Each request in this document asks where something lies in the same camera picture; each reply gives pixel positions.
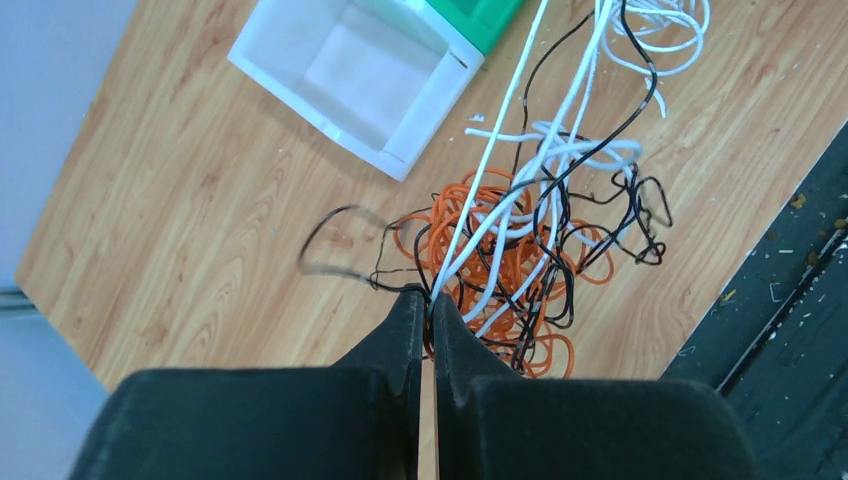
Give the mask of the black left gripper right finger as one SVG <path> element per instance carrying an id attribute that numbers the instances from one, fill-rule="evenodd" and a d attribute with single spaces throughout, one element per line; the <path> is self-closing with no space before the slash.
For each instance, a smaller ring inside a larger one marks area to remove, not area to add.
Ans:
<path id="1" fill-rule="evenodd" d="M 692 381 L 536 379 L 431 306 L 442 479 L 752 479 L 730 406 Z"/>

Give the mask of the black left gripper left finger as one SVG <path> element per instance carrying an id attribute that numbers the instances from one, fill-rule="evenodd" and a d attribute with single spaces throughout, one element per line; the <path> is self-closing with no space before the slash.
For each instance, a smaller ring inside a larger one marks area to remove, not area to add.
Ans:
<path id="1" fill-rule="evenodd" d="M 425 300 L 323 367 L 149 369 L 95 419 L 74 479 L 413 479 Z"/>

